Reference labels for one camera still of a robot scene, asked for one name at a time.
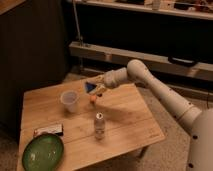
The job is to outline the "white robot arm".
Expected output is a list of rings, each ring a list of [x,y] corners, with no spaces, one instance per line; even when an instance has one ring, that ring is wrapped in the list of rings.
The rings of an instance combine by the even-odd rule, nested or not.
[[[190,136],[186,171],[213,171],[213,108],[201,110],[157,79],[140,60],[126,67],[89,78],[87,92],[103,94],[122,84],[142,83]]]

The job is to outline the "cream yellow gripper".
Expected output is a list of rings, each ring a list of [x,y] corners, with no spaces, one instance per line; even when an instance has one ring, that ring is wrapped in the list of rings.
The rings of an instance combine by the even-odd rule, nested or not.
[[[87,82],[89,84],[94,85],[94,88],[89,91],[90,95],[100,96],[107,90],[107,88],[104,85],[104,76],[103,75],[91,77],[87,80]]]

